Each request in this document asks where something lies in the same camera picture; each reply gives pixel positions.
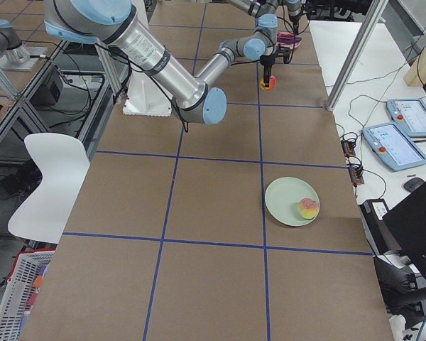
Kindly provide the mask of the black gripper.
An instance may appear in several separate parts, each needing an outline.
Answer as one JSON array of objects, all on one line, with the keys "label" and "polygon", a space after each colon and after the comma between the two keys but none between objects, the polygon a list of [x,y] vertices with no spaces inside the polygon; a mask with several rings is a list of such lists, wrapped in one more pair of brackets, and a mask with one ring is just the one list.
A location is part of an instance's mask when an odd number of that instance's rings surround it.
[{"label": "black gripper", "polygon": [[269,55],[262,55],[259,58],[259,63],[264,66],[262,87],[270,87],[271,85],[271,67],[275,64],[277,58],[282,58],[284,64],[289,64],[292,61],[292,50],[287,45],[280,43],[275,45]]},{"label": "black gripper", "polygon": [[294,27],[299,26],[300,17],[302,15],[301,3],[287,3],[286,4],[290,21]]}]

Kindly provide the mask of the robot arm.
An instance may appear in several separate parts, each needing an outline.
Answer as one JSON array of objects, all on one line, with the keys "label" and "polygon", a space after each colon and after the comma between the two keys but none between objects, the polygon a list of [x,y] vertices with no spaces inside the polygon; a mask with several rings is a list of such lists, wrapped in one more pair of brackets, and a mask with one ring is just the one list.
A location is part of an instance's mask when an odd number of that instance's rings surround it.
[{"label": "robot arm", "polygon": [[263,14],[274,14],[280,6],[286,9],[289,20],[295,28],[299,27],[299,21],[302,16],[302,4],[298,0],[228,0],[227,3],[246,12],[249,16],[260,18]]},{"label": "robot arm", "polygon": [[131,1],[45,1],[45,29],[71,42],[119,48],[129,60],[173,96],[174,109],[187,123],[218,124],[226,95],[215,80],[237,58],[256,61],[276,49],[279,1],[233,1],[257,20],[250,36],[224,41],[212,59],[191,75],[138,19]]}]

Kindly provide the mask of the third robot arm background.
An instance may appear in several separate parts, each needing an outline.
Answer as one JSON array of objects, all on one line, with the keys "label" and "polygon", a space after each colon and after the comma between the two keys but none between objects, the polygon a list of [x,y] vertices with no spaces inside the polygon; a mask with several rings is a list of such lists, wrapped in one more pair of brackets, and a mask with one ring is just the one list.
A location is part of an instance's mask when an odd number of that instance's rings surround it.
[{"label": "third robot arm background", "polygon": [[47,48],[26,45],[11,23],[0,19],[0,67],[3,70],[29,71]]}]

